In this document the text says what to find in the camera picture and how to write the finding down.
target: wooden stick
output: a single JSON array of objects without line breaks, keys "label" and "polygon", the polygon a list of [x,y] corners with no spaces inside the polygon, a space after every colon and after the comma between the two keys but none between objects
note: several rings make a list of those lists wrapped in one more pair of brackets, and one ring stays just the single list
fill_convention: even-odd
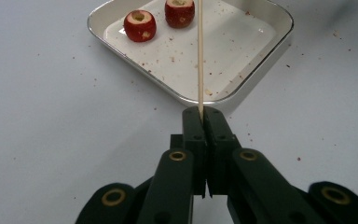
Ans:
[{"label": "wooden stick", "polygon": [[199,112],[203,122],[203,32],[202,32],[202,0],[198,5],[198,28],[199,28]]}]

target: white tabletop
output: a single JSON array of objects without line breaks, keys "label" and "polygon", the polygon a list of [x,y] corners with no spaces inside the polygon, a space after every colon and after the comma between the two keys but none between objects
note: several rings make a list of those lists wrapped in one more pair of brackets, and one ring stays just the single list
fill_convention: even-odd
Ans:
[{"label": "white tabletop", "polygon": [[[0,223],[74,223],[100,187],[134,187],[181,133],[183,105],[90,34],[104,0],[0,1]],[[277,1],[292,46],[235,108],[243,147],[294,186],[358,194],[358,1]],[[230,223],[226,198],[194,223]]]}]

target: red fruit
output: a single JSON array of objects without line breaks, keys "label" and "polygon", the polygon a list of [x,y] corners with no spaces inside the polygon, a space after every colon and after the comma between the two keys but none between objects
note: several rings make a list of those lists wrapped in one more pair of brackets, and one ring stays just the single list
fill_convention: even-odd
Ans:
[{"label": "red fruit", "polygon": [[172,28],[185,28],[194,19],[196,8],[193,0],[167,0],[165,20]]},{"label": "red fruit", "polygon": [[130,40],[145,42],[152,39],[156,34],[156,20],[148,11],[134,10],[126,16],[124,30]]}]

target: cored apple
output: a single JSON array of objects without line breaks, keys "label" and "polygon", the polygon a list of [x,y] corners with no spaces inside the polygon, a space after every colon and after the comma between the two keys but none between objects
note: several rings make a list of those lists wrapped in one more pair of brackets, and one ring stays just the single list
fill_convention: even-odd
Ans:
[{"label": "cored apple", "polygon": [[196,8],[193,0],[167,0],[165,20],[172,28],[185,28],[194,19]]},{"label": "cored apple", "polygon": [[151,40],[157,31],[154,16],[145,10],[133,10],[124,20],[127,37],[134,42]]}]

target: metal tray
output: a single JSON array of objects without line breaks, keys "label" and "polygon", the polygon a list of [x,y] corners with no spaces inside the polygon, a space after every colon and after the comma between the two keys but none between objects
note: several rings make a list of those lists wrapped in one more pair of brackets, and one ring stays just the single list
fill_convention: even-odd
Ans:
[{"label": "metal tray", "polygon": [[[90,13],[88,27],[162,89],[185,105],[195,105],[197,15],[189,27],[173,29],[165,21],[164,4],[110,1]],[[130,41],[123,29],[124,17],[137,8],[150,11],[157,22],[156,36],[144,43]],[[293,27],[291,15],[267,0],[204,1],[204,103],[219,107],[241,101],[287,49]]]}]

